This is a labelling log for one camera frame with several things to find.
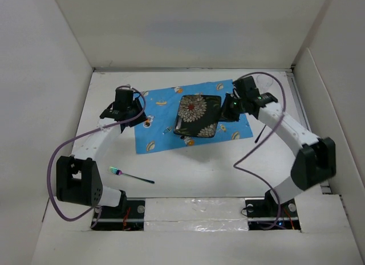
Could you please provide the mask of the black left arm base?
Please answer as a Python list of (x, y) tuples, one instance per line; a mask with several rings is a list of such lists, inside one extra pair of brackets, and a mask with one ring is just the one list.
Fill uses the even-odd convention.
[(94, 210), (91, 230), (95, 231), (143, 231), (145, 199), (121, 196), (117, 207), (101, 206)]

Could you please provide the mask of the black floral square plate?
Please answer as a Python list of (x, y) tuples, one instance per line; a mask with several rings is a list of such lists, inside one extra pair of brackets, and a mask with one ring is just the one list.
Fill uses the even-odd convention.
[(179, 103), (173, 133), (184, 137), (212, 138), (220, 116), (220, 96), (184, 95)]

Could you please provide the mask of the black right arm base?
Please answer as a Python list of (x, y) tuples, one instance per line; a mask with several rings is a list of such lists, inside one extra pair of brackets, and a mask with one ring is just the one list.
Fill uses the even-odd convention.
[(250, 231), (301, 230), (294, 198), (281, 203), (280, 207), (272, 197), (245, 198), (241, 214), (247, 218)]

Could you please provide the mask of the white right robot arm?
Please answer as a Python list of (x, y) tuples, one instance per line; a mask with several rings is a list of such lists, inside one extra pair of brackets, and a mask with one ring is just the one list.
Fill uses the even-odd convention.
[(336, 147), (329, 138), (321, 138), (286, 113), (286, 103), (279, 103), (270, 93), (260, 93), (252, 74), (233, 83), (226, 95), (223, 118), (236, 120), (247, 113), (271, 129), (295, 155), (290, 175), (265, 193), (263, 208), (271, 216), (284, 210), (284, 203), (336, 175)]

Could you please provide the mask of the blue space-print cloth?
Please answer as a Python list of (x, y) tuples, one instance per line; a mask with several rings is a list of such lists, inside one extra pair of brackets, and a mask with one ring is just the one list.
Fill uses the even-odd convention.
[(184, 95), (217, 95), (224, 98), (232, 89), (231, 80), (154, 89), (143, 92), (148, 120), (135, 127), (136, 153), (147, 154), (195, 145), (212, 144), (253, 137), (245, 115), (239, 122), (217, 123), (212, 138), (197, 138), (173, 133), (179, 103)]

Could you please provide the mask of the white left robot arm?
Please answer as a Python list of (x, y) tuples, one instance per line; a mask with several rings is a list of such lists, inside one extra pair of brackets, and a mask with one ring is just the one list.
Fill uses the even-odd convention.
[(56, 162), (56, 197), (58, 201), (88, 207), (107, 206), (114, 217), (127, 212), (124, 192), (103, 184), (98, 162), (126, 127), (147, 119), (147, 102), (137, 89), (123, 85), (115, 89), (115, 100), (99, 116), (95, 129), (76, 136), (85, 142), (71, 155)]

